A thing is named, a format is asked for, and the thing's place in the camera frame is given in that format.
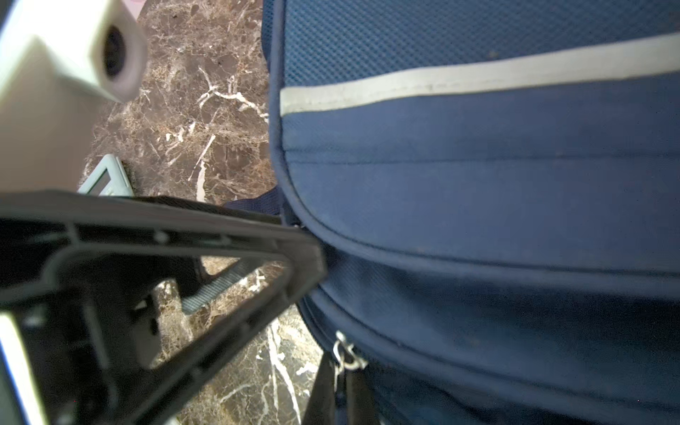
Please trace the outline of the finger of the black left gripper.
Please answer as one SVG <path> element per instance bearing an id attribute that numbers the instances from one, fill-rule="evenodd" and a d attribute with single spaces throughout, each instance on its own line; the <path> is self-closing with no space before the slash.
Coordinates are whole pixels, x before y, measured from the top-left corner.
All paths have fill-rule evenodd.
<path id="1" fill-rule="evenodd" d="M 283 271 L 159 367 L 152 296 L 201 304 Z M 1 421 L 161 424 L 324 278 L 319 242 L 276 217 L 182 199 L 1 196 Z"/>

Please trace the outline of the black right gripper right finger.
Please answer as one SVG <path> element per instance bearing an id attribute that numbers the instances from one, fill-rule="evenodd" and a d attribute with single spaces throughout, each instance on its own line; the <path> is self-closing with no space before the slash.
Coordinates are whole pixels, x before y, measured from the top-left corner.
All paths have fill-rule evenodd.
<path id="1" fill-rule="evenodd" d="M 345 393 L 348 424 L 379 424 L 379 418 L 375 407 L 375 396 L 361 370 L 346 373 Z"/>

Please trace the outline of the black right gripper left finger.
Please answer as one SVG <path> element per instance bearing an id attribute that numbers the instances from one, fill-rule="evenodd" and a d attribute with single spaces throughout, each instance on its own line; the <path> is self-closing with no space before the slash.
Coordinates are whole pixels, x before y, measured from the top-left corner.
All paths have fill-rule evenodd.
<path id="1" fill-rule="evenodd" d="M 315 377 L 302 425 L 334 425 L 336 423 L 335 382 L 336 362 L 329 352 L 325 352 Z"/>

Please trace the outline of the grey calculator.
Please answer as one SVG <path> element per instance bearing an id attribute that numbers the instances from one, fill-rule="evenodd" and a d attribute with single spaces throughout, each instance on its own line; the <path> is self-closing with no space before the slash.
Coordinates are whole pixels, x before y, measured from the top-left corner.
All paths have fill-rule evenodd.
<path id="1" fill-rule="evenodd" d="M 126 170 L 121 160 L 113 154 L 106 154 L 102 157 L 79 187 L 78 192 L 101 197 L 131 198 L 134 196 Z"/>

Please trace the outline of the navy blue student backpack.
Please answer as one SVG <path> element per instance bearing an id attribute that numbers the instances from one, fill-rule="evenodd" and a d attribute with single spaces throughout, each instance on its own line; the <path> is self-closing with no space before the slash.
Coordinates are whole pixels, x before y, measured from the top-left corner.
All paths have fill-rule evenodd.
<path id="1" fill-rule="evenodd" d="M 257 201 L 379 424 L 679 421 L 679 4 L 267 1 Z"/>

